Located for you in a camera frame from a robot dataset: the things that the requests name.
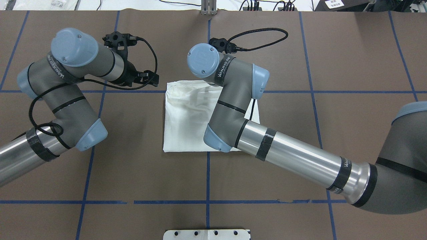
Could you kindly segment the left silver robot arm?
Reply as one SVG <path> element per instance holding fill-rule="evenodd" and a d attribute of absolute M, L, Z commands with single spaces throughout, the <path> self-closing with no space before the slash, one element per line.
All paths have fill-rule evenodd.
<path fill-rule="evenodd" d="M 128 47 L 142 37 L 114 31 L 97 42 L 76 28 L 57 32 L 47 56 L 33 62 L 17 77 L 20 90 L 32 99 L 28 118 L 32 128 L 1 147 L 1 186 L 58 158 L 69 149 L 85 151 L 105 140 L 108 131 L 78 87 L 92 82 L 136 91 L 158 86 L 156 70 L 136 70 Z"/>

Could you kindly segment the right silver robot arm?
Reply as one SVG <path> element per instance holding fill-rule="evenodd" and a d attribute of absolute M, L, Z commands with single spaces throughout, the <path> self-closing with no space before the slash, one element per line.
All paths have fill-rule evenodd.
<path fill-rule="evenodd" d="M 245 118 L 250 100 L 262 97 L 268 70 L 207 43 L 193 46 L 186 62 L 193 75 L 222 87 L 203 138 L 212 149 L 239 149 L 342 195 L 365 211 L 410 214 L 426 209 L 426 101 L 399 110 L 374 164 L 353 163 Z"/>

